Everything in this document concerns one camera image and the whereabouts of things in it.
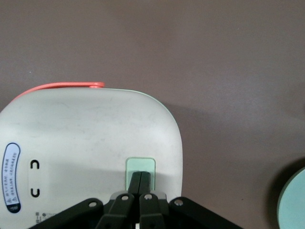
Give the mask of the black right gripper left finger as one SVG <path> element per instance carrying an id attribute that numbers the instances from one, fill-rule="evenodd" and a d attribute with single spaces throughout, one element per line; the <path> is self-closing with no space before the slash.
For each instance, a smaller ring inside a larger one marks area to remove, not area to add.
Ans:
<path id="1" fill-rule="evenodd" d="M 32 229 L 132 229 L 128 219 L 135 195 L 141 187 L 142 172 L 134 172 L 127 191 L 116 193 L 107 204 L 86 199 L 32 226 Z"/>

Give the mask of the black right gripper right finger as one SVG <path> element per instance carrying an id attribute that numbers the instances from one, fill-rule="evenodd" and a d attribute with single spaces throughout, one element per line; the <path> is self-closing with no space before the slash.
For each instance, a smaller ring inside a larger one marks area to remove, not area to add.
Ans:
<path id="1" fill-rule="evenodd" d="M 139 172 L 141 229 L 239 229 L 240 226 L 186 197 L 168 202 L 150 190 L 151 174 Z"/>

